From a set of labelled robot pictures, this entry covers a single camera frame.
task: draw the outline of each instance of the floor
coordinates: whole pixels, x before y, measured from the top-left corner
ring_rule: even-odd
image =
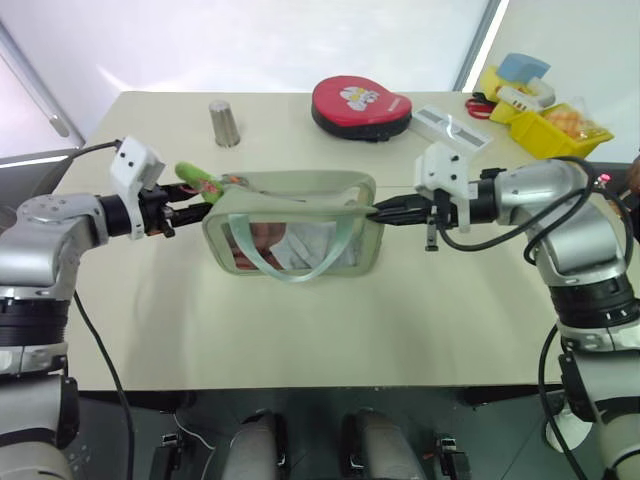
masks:
[[[467,452],[475,480],[566,480],[572,478],[559,453],[542,438],[543,414],[537,397],[471,408],[450,388],[329,388],[203,391],[178,412],[180,420],[217,447],[207,472],[208,450],[189,441],[176,480],[221,477],[229,442],[238,425],[256,410],[284,415],[289,435],[290,478],[339,478],[337,445],[345,413],[374,408],[399,425],[419,457],[431,450],[435,433],[448,433]],[[81,404],[82,427],[67,449],[76,480],[123,478],[125,430],[117,405],[95,400]],[[135,409],[136,480],[149,478],[153,450],[161,436],[174,432],[171,415]],[[601,478],[594,432],[576,450],[589,478]],[[433,460],[423,461],[427,478],[446,478]]]

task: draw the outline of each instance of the white object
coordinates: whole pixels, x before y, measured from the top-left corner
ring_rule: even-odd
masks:
[[[510,86],[501,87],[497,95],[500,100],[507,102],[521,112],[526,112],[527,110],[539,112],[543,108],[553,105],[556,100],[553,88],[538,77],[533,77],[527,87],[533,92],[533,95],[521,92]]]
[[[551,65],[544,80],[558,99],[587,99],[593,120],[615,135],[589,161],[631,163],[639,146],[640,42],[629,41],[629,32],[638,31],[639,15],[637,1],[513,1],[485,66],[514,51],[544,60]],[[544,33],[532,25],[544,25]]]
[[[315,268],[325,259],[335,236],[335,222],[289,223],[282,239],[269,250],[285,270]],[[355,253],[353,245],[347,245],[331,267],[355,265]]]
[[[584,442],[593,426],[592,423],[583,422],[576,417],[568,404],[565,404],[562,411],[553,418],[555,418],[558,429],[560,429],[560,433],[562,433],[565,442],[567,442],[569,450],[577,448]],[[558,443],[558,439],[548,423],[545,427],[545,436],[547,437],[549,446],[562,453],[562,447]]]
[[[202,443],[202,445],[204,445],[207,450],[212,450],[213,451],[213,450],[216,449],[216,447],[211,445],[209,442],[207,442],[202,435],[200,435],[200,434],[198,434],[198,433],[196,433],[196,432],[194,432],[192,430],[189,430],[187,427],[182,425],[180,420],[178,420],[178,415],[175,414],[175,413],[173,414],[173,420],[176,422],[176,425],[178,425],[178,428],[180,430],[182,430],[183,432],[188,433],[192,437],[197,438],[198,440],[200,440],[200,443]]]
[[[478,153],[491,142],[489,135],[431,105],[413,112],[409,128],[432,142],[444,142],[455,150],[470,154]]]
[[[144,237],[144,221],[138,205],[143,188],[151,190],[160,177],[164,163],[155,153],[133,137],[126,137],[111,164],[111,187],[124,203],[131,220],[131,240]]]
[[[287,283],[306,282],[322,275],[331,268],[336,260],[348,249],[353,238],[354,226],[357,222],[357,219],[350,215],[342,215],[336,218],[335,236],[331,244],[327,245],[324,257],[319,259],[318,264],[314,265],[314,267],[306,273],[302,275],[289,275],[274,268],[273,265],[267,262],[260,254],[252,238],[251,224],[247,214],[229,214],[227,218],[233,240],[249,261],[265,275],[270,275],[273,278]],[[298,245],[298,247],[300,249],[305,248],[303,245]]]
[[[309,94],[225,93],[234,114],[251,119],[255,135],[212,156],[206,110],[217,96],[123,93],[89,142],[135,132],[168,163],[160,183],[177,181],[171,170],[187,159],[214,174],[356,170],[375,178],[379,200],[415,193],[415,159],[429,141],[411,131],[376,145],[326,135],[310,118]],[[467,115],[466,94],[408,97],[414,105]],[[470,178],[483,168],[535,161],[504,125],[469,124],[494,138],[474,157]],[[112,192],[108,176],[98,174],[112,158],[105,151],[74,162],[57,192]],[[464,240],[479,242],[504,229],[474,227]],[[423,242],[420,226],[387,227],[367,275],[287,285],[224,272],[200,226],[191,225],[171,239],[114,239],[91,250],[82,258],[78,288],[95,322],[108,325],[103,340],[131,390],[536,383],[540,342],[557,315],[539,273],[522,260],[522,241],[478,254],[444,246],[426,254]],[[628,274],[640,285],[640,250],[635,253]],[[82,319],[75,309],[69,315],[69,355],[82,359],[70,364],[74,378],[83,390],[113,388]],[[555,344],[549,358],[559,353]],[[547,374],[559,380],[557,362],[549,362]]]
[[[451,195],[458,207],[458,226],[468,232],[471,225],[469,199],[471,191],[468,179],[468,159],[447,145],[436,142],[427,147],[416,159],[416,191],[423,197],[434,199],[433,193],[440,189]]]

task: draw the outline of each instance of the red scissors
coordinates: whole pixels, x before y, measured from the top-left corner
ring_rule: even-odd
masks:
[[[467,112],[473,118],[479,118],[480,120],[486,120],[496,108],[496,104],[488,100],[479,99],[474,95],[474,98],[470,98],[464,102],[464,106],[467,108]]]

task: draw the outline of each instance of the blue object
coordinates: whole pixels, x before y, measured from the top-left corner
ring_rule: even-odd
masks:
[[[510,53],[496,72],[500,78],[509,82],[527,84],[533,77],[542,78],[550,65],[523,53]]]

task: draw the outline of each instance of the red pouch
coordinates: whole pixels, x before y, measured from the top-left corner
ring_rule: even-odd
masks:
[[[367,78],[341,75],[316,85],[311,115],[332,135],[377,142],[406,130],[411,101]]]

